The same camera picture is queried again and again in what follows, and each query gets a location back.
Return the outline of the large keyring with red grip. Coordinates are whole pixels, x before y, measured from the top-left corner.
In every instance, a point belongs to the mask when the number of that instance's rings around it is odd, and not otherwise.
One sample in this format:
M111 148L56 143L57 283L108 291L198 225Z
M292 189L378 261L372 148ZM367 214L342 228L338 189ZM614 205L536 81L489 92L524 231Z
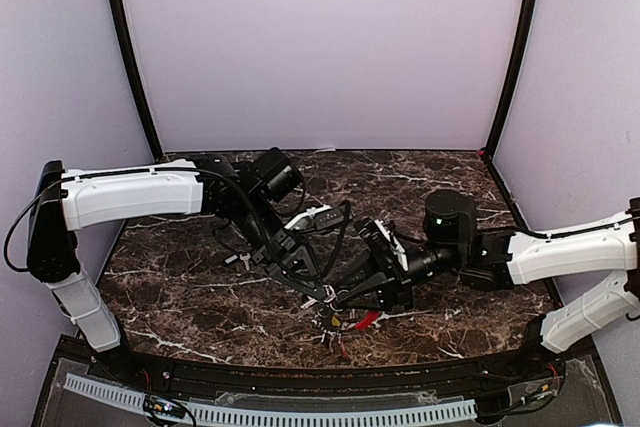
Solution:
M381 317L382 312L364 310L366 314L362 318L358 318L358 310L355 309L336 311L334 309L334 300L338 293L330 285L326 285L325 289L327 298L324 301L307 297L300 308L303 311L313 313L311 324L321 332L320 343L332 354L339 355L342 359L348 359L345 336L351 332L366 330ZM340 327L334 327L330 324L332 316L336 316L342 322Z

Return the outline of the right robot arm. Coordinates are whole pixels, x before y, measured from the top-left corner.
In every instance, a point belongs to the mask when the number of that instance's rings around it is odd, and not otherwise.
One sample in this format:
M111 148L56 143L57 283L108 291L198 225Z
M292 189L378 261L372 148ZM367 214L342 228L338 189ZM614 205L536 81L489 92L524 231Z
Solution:
M415 286L453 272L461 283L494 291L578 273L607 277L573 302L527 325L526 346L510 360L521 381L534 379L549 353L568 350L611 322L639 317L639 201L608 218L567 230L534 232L515 227L482 230L473 198L454 190L431 192L425 200L424 241L406 247L378 220L357 225L369 251L346 273L360 276L349 289L335 287L331 307L388 312L413 305Z

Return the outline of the silver key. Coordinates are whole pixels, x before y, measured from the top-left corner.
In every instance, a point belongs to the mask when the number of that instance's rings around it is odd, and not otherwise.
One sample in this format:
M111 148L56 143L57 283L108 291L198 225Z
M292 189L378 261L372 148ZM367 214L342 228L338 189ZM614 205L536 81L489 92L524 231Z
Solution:
M251 270L251 255L249 253L240 254L239 260L242 262L246 271Z

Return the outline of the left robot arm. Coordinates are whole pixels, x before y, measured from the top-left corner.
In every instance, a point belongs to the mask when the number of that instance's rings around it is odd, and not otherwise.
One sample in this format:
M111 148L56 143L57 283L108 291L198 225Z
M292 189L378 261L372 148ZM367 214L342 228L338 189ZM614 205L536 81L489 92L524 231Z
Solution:
M140 359L126 349L115 315L89 280L77 256L76 232L97 224L158 214L215 215L229 221L251 248L251 260L277 282L319 302L335 297L298 227L328 212L310 209L283 222L274 210L304 179L292 160L272 148L251 162L220 155L117 170L43 168L37 193L24 209L29 219L26 264L21 272L44 283L69 314L101 364L120 383L141 374Z

